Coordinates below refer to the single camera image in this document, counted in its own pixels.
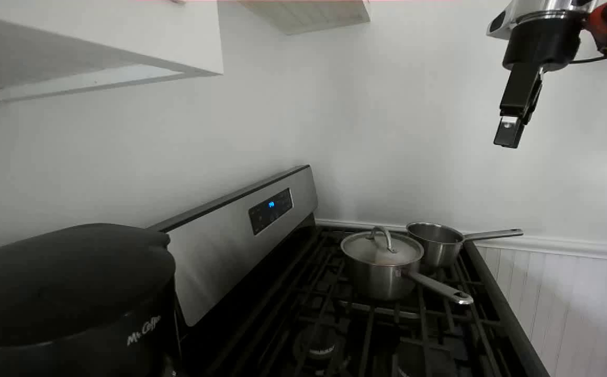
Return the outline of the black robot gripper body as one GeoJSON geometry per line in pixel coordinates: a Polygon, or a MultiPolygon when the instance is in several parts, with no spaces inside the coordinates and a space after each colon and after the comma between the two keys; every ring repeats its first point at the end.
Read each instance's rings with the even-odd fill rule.
{"type": "Polygon", "coordinates": [[[590,10],[591,0],[508,0],[489,21],[488,35],[506,40],[506,70],[557,71],[574,61],[590,10]]]}

